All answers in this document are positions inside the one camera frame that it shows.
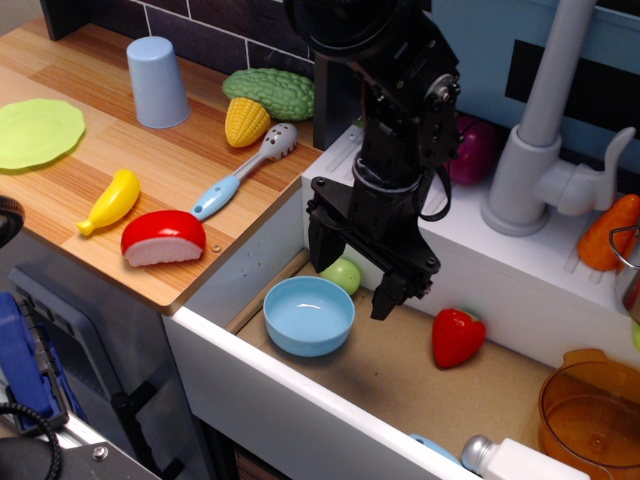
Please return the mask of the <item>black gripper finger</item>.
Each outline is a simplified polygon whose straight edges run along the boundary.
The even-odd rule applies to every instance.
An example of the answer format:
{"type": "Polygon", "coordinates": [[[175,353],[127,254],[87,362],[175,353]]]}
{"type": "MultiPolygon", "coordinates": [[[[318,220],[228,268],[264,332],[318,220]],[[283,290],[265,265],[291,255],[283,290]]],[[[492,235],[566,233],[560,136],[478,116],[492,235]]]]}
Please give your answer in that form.
{"type": "Polygon", "coordinates": [[[346,242],[341,225],[326,211],[313,211],[309,218],[308,239],[311,263],[317,273],[331,266],[344,252],[346,242]]]}
{"type": "Polygon", "coordinates": [[[397,305],[407,299],[407,280],[397,273],[385,273],[372,299],[371,318],[385,320],[397,305]]]}

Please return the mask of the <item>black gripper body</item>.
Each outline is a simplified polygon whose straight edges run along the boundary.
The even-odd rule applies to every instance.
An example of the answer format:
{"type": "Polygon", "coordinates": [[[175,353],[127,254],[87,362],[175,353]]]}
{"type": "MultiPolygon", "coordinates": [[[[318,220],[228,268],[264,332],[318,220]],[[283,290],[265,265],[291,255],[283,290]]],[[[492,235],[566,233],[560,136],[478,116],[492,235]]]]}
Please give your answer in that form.
{"type": "Polygon", "coordinates": [[[360,178],[347,186],[327,177],[311,180],[307,213],[326,211],[341,225],[346,247],[351,247],[385,273],[407,280],[407,298],[422,298],[432,286],[440,262],[424,241],[418,219],[431,186],[420,177],[408,186],[379,189],[360,178]]]}

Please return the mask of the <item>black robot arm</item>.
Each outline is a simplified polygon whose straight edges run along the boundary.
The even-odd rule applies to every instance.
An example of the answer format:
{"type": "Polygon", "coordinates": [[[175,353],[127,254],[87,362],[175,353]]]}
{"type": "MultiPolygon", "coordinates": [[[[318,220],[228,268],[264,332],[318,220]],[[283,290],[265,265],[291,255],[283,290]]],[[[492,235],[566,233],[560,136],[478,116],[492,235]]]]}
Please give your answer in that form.
{"type": "Polygon", "coordinates": [[[382,280],[372,317],[385,319],[421,298],[439,271],[418,224],[431,184],[451,185],[447,163],[462,142],[457,128],[457,58],[416,1],[288,1],[295,32],[318,56],[361,80],[364,140],[354,183],[313,178],[309,249],[317,271],[351,247],[382,280]]]}

